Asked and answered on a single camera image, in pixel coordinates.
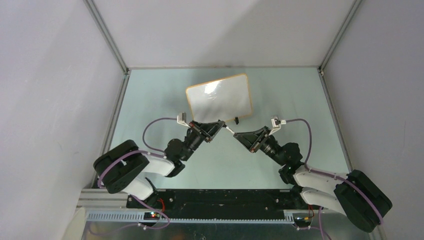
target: floor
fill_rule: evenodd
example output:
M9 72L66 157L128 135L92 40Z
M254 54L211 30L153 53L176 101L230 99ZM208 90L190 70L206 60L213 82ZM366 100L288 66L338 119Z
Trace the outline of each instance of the floor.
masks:
M253 114L227 125L236 132L271 127L271 117L306 119L312 129L309 164L330 172L348 172L342 147L321 81L313 67L137 69L129 83L119 113L111 148L134 140L141 149L143 130L151 121L191 113L186 88L237 74L247 74ZM146 142L164 149L169 140L183 139L186 128L174 121L159 121L146 133ZM309 146L306 125L293 122L274 134L280 145L298 143L305 157ZM226 130L211 143L203 143L176 177L148 175L158 189L288 189L281 168L262 152L250 153Z

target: light blue tabletop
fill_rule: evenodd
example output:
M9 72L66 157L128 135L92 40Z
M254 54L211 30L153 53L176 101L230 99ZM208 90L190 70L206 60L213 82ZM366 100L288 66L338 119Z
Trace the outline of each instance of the light blue tabletop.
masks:
M143 130L151 121L176 118L191 113L186 88L237 74L248 76L253 114L241 118L239 125L227 125L236 132L271 128L271 117L306 119L312 129L311 167L347 173L348 167L327 99L316 68L182 68L132 70L119 113L111 148L132 139L141 149L148 150L142 141ZM184 139L187 128L175 121L163 120L152 125L146 142L159 149L169 140ZM274 134L280 145L299 144L303 161L309 146L308 128L303 122L283 125ZM229 131L222 129L211 143L202 143L185 169L176 177L166 178L149 174L158 189L287 189L278 174L281 168L264 153L250 153Z

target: orange border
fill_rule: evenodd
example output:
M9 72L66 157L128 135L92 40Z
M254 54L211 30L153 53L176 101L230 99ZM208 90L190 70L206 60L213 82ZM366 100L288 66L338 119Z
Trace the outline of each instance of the orange border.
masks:
M190 88L194 88L194 87L200 86L200 85L210 84L210 83L213 83L213 82L216 82L216 81L221 81L221 80L225 80L225 79L229 79L229 78L234 78L234 77L241 76L241 75L245 75L246 76L247 91L249 93L249 101L250 101L250 113L247 114L247 115L238 116L238 118L241 119L241 118L245 118L245 117L248 117L248 116L252 115L253 114L253 104L252 104L251 87L249 85L249 78L248 78L248 75L246 73L240 73L240 74L237 74L237 75L227 76L227 77L223 77L223 78L220 78L220 79L216 79L216 80L212 80L212 81L207 81L207 82L204 82L204 83L200 83L200 84L196 84L196 85L187 87L185 89L185 95L187 96L187 102L188 102L188 107L190 108L191 118L194 120L195 119L195 116L193 115L192 105L190 104L190 98L189 98L189 94L187 93L187 90L189 90ZM224 122L232 121L232 120L235 120L235 119L236 118L224 120Z

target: white tabletop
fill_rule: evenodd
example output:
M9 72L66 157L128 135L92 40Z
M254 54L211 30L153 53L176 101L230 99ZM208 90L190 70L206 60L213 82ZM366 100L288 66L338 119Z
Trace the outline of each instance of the white tabletop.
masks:
M317 69L312 67L132 70L111 148L132 139L147 150L142 134L148 123L162 117L176 118L180 112L191 118L187 87L237 74L248 76L253 113L241 118L239 125L228 123L230 128L250 132L271 127L275 115L286 120L304 118L312 129L308 164L330 172L348 172ZM173 138L183 140L186 130L174 121L163 120L149 128L145 139L150 146L164 149ZM309 135L303 122L283 125L274 136L280 145L298 143L302 155L307 155ZM225 129L211 143L204 142L184 164L185 169L175 177L148 177L158 189L291 188L280 179L277 163L260 151L250 153Z

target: white wall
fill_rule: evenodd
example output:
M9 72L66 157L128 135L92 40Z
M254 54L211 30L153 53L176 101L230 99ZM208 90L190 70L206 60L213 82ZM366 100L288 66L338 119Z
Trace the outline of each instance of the white wall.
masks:
M393 203L390 240L423 239L424 1L364 1L324 76L348 150Z
M0 239L59 239L122 72L81 0L0 3Z
M353 0L95 1L129 67L318 66Z

